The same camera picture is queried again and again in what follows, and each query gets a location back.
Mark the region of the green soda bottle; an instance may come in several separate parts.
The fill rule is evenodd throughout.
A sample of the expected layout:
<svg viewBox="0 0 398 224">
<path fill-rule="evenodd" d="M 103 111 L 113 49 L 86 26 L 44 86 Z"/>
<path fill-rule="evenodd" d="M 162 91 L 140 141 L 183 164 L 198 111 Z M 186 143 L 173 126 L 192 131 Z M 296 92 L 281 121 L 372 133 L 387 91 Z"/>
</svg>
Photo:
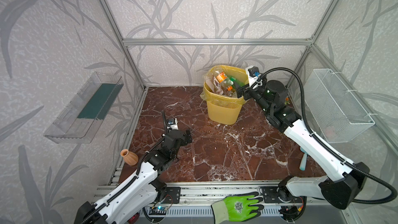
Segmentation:
<svg viewBox="0 0 398 224">
<path fill-rule="evenodd" d="M 238 80 L 237 78 L 235 78 L 233 76 L 230 77 L 230 81 L 232 82 L 232 87 L 235 90 L 245 86 L 245 84 L 243 82 L 241 82 L 240 80 Z"/>
</svg>

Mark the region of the clear bottle orange label cap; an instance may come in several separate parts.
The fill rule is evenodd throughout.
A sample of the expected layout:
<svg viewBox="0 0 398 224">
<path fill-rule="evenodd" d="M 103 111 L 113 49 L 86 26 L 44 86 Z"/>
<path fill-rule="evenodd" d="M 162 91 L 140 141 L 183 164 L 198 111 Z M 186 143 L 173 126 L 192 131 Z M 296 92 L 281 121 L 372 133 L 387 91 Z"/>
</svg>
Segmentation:
<svg viewBox="0 0 398 224">
<path fill-rule="evenodd" d="M 233 90 L 233 82 L 229 79 L 224 71 L 215 71 L 214 76 L 223 89 L 227 91 Z"/>
</svg>

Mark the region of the square clear bottle white label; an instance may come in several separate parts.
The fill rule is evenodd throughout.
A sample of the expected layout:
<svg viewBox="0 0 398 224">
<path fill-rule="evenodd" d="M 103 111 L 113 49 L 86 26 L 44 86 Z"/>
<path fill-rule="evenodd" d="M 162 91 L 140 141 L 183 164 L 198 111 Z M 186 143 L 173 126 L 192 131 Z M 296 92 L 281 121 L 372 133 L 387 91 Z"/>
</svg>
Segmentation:
<svg viewBox="0 0 398 224">
<path fill-rule="evenodd" d="M 209 91 L 217 95 L 223 95 L 223 89 L 213 74 L 206 75 L 205 84 L 208 86 Z"/>
</svg>

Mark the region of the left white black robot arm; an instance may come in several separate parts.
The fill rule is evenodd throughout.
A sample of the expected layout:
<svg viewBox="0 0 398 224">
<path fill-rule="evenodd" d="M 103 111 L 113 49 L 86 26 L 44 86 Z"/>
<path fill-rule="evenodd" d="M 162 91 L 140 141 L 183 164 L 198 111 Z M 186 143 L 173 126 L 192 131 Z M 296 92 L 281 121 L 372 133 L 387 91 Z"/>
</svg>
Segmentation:
<svg viewBox="0 0 398 224">
<path fill-rule="evenodd" d="M 171 130 L 140 159 L 137 170 L 95 203 L 84 203 L 76 224 L 124 224 L 143 207 L 165 198 L 166 184 L 158 177 L 177 160 L 181 146 L 192 143 L 190 130 Z"/>
</svg>

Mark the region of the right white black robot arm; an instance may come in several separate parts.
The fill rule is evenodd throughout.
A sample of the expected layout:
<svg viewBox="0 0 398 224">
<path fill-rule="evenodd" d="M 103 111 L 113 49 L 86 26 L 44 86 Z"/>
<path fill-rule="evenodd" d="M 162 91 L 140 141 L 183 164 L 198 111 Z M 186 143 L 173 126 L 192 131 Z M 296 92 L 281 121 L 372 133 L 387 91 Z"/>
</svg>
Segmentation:
<svg viewBox="0 0 398 224">
<path fill-rule="evenodd" d="M 286 86 L 266 78 L 267 74 L 277 70 L 273 68 L 261 74 L 256 66 L 247 67 L 248 84 L 239 88 L 237 95 L 245 100 L 254 99 L 269 124 L 304 149 L 326 173 L 323 177 L 286 177 L 278 185 L 280 198 L 312 197 L 326 200 L 337 209 L 346 209 L 350 203 L 376 205 L 395 200 L 398 192 L 392 185 L 371 175 L 364 163 L 354 163 L 346 158 L 310 128 L 305 108 L 298 114 L 285 105 L 288 95 Z M 367 179 L 388 188 L 390 195 L 376 200 L 357 199 Z"/>
</svg>

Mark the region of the yellow plastic bin liner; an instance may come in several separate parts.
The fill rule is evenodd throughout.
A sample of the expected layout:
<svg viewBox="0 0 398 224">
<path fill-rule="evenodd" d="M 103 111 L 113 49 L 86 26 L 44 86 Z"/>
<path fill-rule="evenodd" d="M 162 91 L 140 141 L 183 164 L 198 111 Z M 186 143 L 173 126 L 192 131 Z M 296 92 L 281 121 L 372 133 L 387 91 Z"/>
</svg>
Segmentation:
<svg viewBox="0 0 398 224">
<path fill-rule="evenodd" d="M 232 67 L 228 65 L 216 65 L 212 67 L 204 76 L 204 86 L 201 98 L 204 101 L 212 103 L 217 106 L 222 106 L 225 108 L 236 108 L 238 105 L 244 105 L 246 100 L 243 97 L 237 97 L 237 90 L 233 88 L 232 91 L 227 91 L 223 89 L 223 95 L 217 95 L 209 91 L 208 86 L 205 84 L 206 75 L 213 74 L 215 71 L 224 71 L 226 75 L 230 78 L 231 76 L 237 78 L 245 85 L 248 84 L 248 76 L 246 71 L 242 68 Z"/>
</svg>

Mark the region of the yellow slatted waste bin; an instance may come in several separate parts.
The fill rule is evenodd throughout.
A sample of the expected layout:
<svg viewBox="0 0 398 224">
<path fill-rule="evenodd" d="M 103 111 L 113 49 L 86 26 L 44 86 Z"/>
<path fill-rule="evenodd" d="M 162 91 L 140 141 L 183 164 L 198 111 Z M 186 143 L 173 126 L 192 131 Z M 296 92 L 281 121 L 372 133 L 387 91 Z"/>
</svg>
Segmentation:
<svg viewBox="0 0 398 224">
<path fill-rule="evenodd" d="M 243 105 L 238 105 L 236 108 L 225 108 L 222 106 L 214 105 L 207 101 L 206 103 L 207 103 L 209 118 L 215 122 L 226 125 L 232 125 L 236 123 L 238 115 L 243 106 Z"/>
</svg>

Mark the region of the small terracotta vase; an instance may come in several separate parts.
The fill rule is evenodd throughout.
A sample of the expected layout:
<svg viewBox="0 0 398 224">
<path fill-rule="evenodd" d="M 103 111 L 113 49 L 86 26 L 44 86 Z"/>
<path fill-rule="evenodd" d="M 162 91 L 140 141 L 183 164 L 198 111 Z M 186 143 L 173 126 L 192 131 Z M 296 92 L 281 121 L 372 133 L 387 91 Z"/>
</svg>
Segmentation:
<svg viewBox="0 0 398 224">
<path fill-rule="evenodd" d="M 139 161 L 138 155 L 128 149 L 123 149 L 120 152 L 120 155 L 123 158 L 123 161 L 129 166 L 135 166 Z"/>
</svg>

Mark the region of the green circuit board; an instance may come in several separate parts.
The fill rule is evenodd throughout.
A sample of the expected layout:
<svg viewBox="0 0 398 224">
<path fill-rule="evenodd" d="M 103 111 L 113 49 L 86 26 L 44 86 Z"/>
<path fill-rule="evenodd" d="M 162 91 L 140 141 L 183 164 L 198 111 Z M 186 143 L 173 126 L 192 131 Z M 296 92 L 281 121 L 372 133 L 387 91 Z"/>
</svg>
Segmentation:
<svg viewBox="0 0 398 224">
<path fill-rule="evenodd" d="M 159 205 L 159 206 L 153 206 L 150 207 L 148 210 L 148 215 L 149 216 L 165 216 L 170 209 L 170 205 Z"/>
</svg>

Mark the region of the light blue bottle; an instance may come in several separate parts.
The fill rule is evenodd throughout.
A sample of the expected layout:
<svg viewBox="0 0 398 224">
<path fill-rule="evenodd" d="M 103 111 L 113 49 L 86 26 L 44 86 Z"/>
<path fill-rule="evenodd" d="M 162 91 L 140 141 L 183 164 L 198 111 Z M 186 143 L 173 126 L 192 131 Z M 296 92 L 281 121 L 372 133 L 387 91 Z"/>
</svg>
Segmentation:
<svg viewBox="0 0 398 224">
<path fill-rule="evenodd" d="M 303 156 L 302 156 L 302 159 L 301 159 L 301 162 L 300 162 L 300 167 L 299 167 L 299 169 L 300 169 L 301 171 L 305 171 L 305 170 L 306 170 L 306 164 L 307 164 L 308 154 L 307 154 L 307 152 L 306 152 L 302 147 L 300 148 L 300 151 L 303 153 Z"/>
</svg>

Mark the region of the green black work glove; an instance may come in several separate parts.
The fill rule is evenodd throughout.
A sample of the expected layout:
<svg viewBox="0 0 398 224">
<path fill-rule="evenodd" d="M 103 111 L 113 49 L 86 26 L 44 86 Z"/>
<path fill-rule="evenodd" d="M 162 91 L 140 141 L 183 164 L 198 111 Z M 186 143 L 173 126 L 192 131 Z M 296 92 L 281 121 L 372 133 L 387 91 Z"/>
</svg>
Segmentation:
<svg viewBox="0 0 398 224">
<path fill-rule="evenodd" d="M 215 224 L 224 221 L 246 222 L 261 215 L 263 198 L 258 192 L 228 196 L 211 205 Z"/>
</svg>

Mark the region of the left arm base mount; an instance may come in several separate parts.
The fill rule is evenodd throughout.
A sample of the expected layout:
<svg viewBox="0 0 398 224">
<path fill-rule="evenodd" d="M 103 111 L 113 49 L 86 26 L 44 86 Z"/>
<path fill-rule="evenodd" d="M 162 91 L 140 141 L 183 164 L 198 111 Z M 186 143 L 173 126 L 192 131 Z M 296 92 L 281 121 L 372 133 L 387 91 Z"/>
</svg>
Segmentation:
<svg viewBox="0 0 398 224">
<path fill-rule="evenodd" d="M 178 204 L 181 197 L 181 187 L 163 187 L 158 192 L 155 203 Z"/>
</svg>

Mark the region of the clear acrylic wall shelf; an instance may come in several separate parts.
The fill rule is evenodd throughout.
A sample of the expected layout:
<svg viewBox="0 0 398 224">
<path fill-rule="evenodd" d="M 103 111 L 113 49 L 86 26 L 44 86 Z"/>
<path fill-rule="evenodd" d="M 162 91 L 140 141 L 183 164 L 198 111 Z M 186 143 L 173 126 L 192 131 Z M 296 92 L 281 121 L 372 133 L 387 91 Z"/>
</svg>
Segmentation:
<svg viewBox="0 0 398 224">
<path fill-rule="evenodd" d="M 44 137 L 57 144 L 91 143 L 123 86 L 122 76 L 92 73 Z"/>
</svg>

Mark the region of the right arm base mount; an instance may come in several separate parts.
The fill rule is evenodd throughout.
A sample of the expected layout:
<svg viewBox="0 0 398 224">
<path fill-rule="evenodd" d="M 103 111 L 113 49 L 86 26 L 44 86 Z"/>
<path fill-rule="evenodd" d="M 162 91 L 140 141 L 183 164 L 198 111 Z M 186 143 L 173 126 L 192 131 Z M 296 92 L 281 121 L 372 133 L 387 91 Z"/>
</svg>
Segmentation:
<svg viewBox="0 0 398 224">
<path fill-rule="evenodd" d="M 289 193 L 280 190 L 277 185 L 268 185 L 260 187 L 260 194 L 263 197 L 264 203 L 267 204 L 302 204 L 301 197 L 295 197 Z"/>
</svg>

